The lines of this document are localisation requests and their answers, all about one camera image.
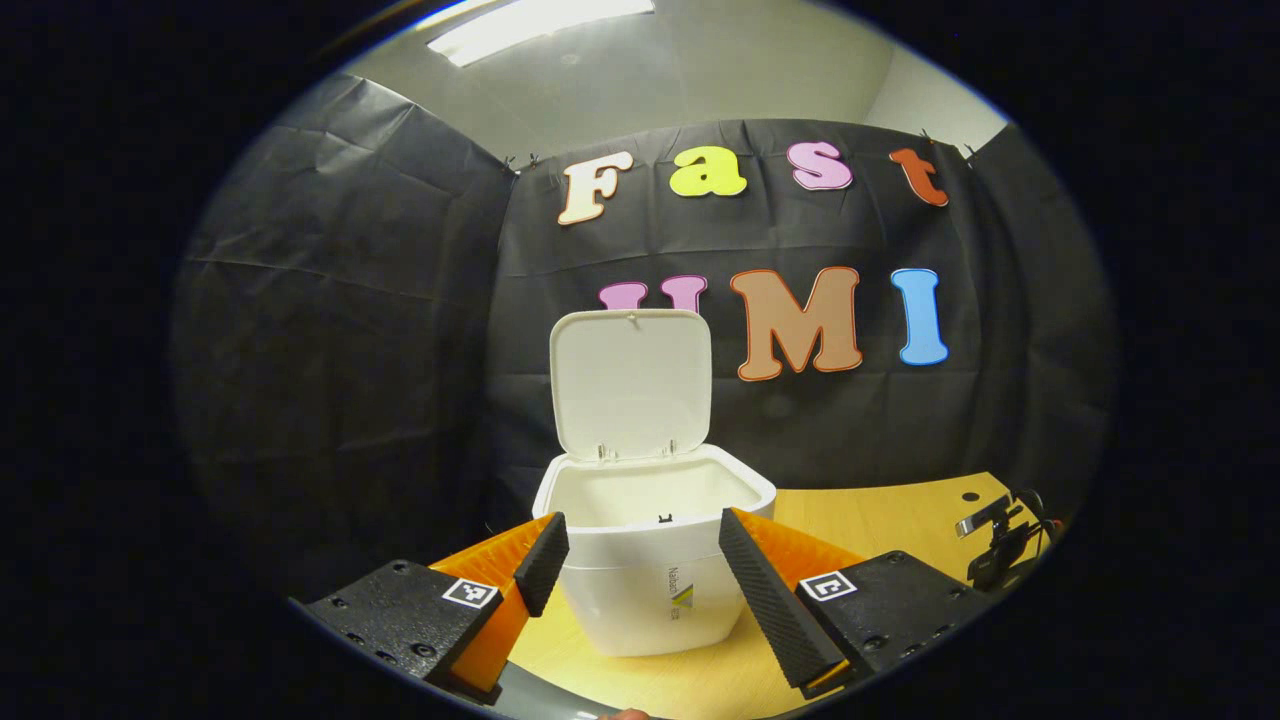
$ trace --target brown letter m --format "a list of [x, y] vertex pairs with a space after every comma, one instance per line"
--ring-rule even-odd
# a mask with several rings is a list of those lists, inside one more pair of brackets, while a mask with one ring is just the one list
[[813, 366], [823, 373], [852, 370], [863, 363], [854, 331], [854, 288], [858, 272], [852, 268], [826, 268], [813, 281], [813, 292], [804, 309], [796, 302], [782, 277], [773, 270], [748, 270], [733, 275], [730, 287], [746, 305], [746, 363], [737, 377], [748, 382], [768, 380], [782, 374], [782, 363], [773, 357], [773, 340], [796, 373], [805, 369], [818, 337], [822, 351]]

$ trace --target blue letter i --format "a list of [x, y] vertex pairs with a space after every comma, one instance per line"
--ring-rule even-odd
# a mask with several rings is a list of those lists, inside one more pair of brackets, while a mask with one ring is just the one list
[[938, 287], [938, 274], [933, 270], [895, 270], [890, 275], [893, 287], [902, 291], [906, 307], [906, 346], [899, 357], [908, 365], [933, 365], [947, 359], [947, 346], [938, 332], [938, 305], [933, 288]]

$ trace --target trash bin lid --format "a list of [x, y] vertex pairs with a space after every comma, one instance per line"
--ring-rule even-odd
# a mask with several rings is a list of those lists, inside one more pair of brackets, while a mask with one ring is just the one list
[[564, 315], [550, 334], [561, 447], [580, 460], [682, 454], [707, 439], [712, 336], [689, 310]]

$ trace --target finger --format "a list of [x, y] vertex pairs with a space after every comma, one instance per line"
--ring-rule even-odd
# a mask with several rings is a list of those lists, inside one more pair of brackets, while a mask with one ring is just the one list
[[602, 715], [599, 720], [652, 720], [643, 710], [627, 708], [617, 715]]

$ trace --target foam letter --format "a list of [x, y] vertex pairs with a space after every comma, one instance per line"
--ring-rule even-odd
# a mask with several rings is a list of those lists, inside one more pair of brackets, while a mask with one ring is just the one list
[[895, 270], [888, 282], [902, 291], [906, 309], [906, 346], [899, 357], [908, 365], [934, 365], [947, 359], [947, 346], [938, 332], [938, 305], [933, 288], [938, 274], [933, 270]]
[[707, 278], [701, 275], [675, 275], [662, 281], [662, 292], [671, 297], [676, 310], [698, 311], [698, 296], [707, 290]]
[[906, 182], [911, 186], [911, 192], [916, 197], [938, 208], [947, 204], [947, 193], [933, 187], [933, 181], [929, 179], [931, 174], [937, 174], [933, 163], [922, 160], [915, 154], [915, 150], [910, 147], [890, 152], [888, 159], [902, 165], [902, 172], [906, 173]]
[[739, 273], [728, 284], [746, 306], [746, 363], [737, 369], [737, 377], [755, 382], [782, 374], [782, 363], [773, 359], [773, 338], [796, 373], [804, 370], [818, 336], [822, 351], [813, 359], [815, 369], [835, 373], [861, 365], [854, 331], [858, 272], [852, 268], [826, 268], [818, 273], [804, 310], [773, 270]]
[[676, 155], [676, 165], [680, 169], [671, 176], [671, 190], [676, 195], [737, 195], [746, 190], [746, 178], [737, 174], [737, 155], [728, 147], [691, 147]]
[[568, 191], [564, 193], [564, 211], [559, 214], [559, 224], [571, 225], [599, 218], [604, 213], [604, 205], [595, 201], [595, 191], [600, 191], [603, 197], [613, 197], [618, 188], [618, 170], [630, 170], [634, 163], [631, 154], [623, 150], [564, 168]]
[[608, 310], [635, 310], [648, 296], [649, 287], [644, 283], [613, 283], [602, 288], [596, 297]]
[[849, 187], [854, 173], [837, 158], [840, 150], [829, 142], [797, 142], [787, 149], [787, 161], [796, 168], [791, 177], [805, 190]]

